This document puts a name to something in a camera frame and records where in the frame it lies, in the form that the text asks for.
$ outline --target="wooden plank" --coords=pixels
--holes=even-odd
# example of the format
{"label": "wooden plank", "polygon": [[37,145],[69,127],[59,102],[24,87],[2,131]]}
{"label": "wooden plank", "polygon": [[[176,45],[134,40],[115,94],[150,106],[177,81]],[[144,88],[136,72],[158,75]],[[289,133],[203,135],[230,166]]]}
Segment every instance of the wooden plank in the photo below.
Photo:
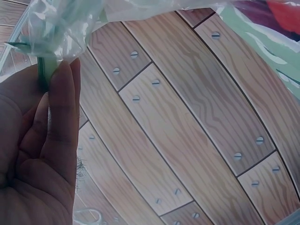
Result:
{"label": "wooden plank", "polygon": [[4,46],[4,42],[9,40],[14,28],[0,25],[0,46]]}
{"label": "wooden plank", "polygon": [[[126,22],[181,94],[235,174],[275,148],[251,106],[203,42],[175,13]],[[262,136],[264,143],[256,144]],[[241,153],[241,160],[234,154]]]}
{"label": "wooden plank", "polygon": [[80,112],[79,112],[79,128],[81,128],[87,121],[88,121],[88,118],[86,117],[83,109],[81,108],[80,106]]}
{"label": "wooden plank", "polygon": [[4,0],[4,1],[14,1],[17,3],[22,3],[28,5],[30,3],[30,0]]}
{"label": "wooden plank", "polygon": [[10,53],[13,58],[13,63],[14,63],[16,72],[19,72],[19,71],[31,66],[28,55],[16,52],[14,49],[12,49]]}
{"label": "wooden plank", "polygon": [[[77,210],[83,210],[87,208],[86,205],[82,202],[78,195],[75,195],[74,205],[73,205],[73,216],[76,216],[76,219],[82,222],[93,222],[96,219],[89,211],[85,212],[76,212]],[[81,225],[73,220],[73,225]]]}
{"label": "wooden plank", "polygon": [[[300,104],[278,75],[217,15],[196,31],[248,95],[300,188]],[[221,38],[211,40],[211,31],[219,31]]]}
{"label": "wooden plank", "polygon": [[87,51],[81,58],[81,106],[103,142],[158,215],[191,202],[185,188],[138,126]]}
{"label": "wooden plank", "polygon": [[128,224],[163,225],[114,161],[89,122],[79,131],[78,155],[86,162],[87,171],[95,184]]}
{"label": "wooden plank", "polygon": [[25,5],[0,0],[0,24],[15,26],[25,9]]}
{"label": "wooden plank", "polygon": [[[117,90],[140,72],[150,59],[120,22],[110,22],[91,35],[91,51]],[[136,59],[131,53],[136,51]]]}
{"label": "wooden plank", "polygon": [[170,212],[161,218],[167,225],[174,225],[176,221],[180,223],[179,225],[212,225],[211,221],[195,202]]}
{"label": "wooden plank", "polygon": [[[86,156],[86,154],[82,154],[80,150],[78,155]],[[83,163],[88,166],[89,161],[84,161]],[[124,219],[117,213],[113,206],[104,197],[103,193],[94,183],[89,173],[86,173],[85,177],[82,177],[82,181],[78,183],[77,195],[80,197],[87,208],[94,208],[99,210],[99,212],[102,214],[102,220],[107,224],[127,225]],[[96,219],[99,218],[96,213],[93,213],[93,215]]]}
{"label": "wooden plank", "polygon": [[197,24],[201,23],[207,17],[215,13],[211,8],[179,10],[178,12],[191,27],[195,27]]}
{"label": "wooden plank", "polygon": [[239,177],[261,216],[274,225],[300,208],[292,181],[277,152]]}
{"label": "wooden plank", "polygon": [[0,82],[4,81],[8,77],[10,77],[12,74],[14,74],[15,71],[15,66],[13,62],[13,58],[11,56],[11,52],[7,56],[7,59],[3,65],[2,71],[0,73]]}
{"label": "wooden plank", "polygon": [[[159,87],[152,81],[158,79]],[[254,207],[175,91],[151,65],[121,92],[158,150],[215,224],[261,224]],[[133,96],[140,102],[133,102]]]}

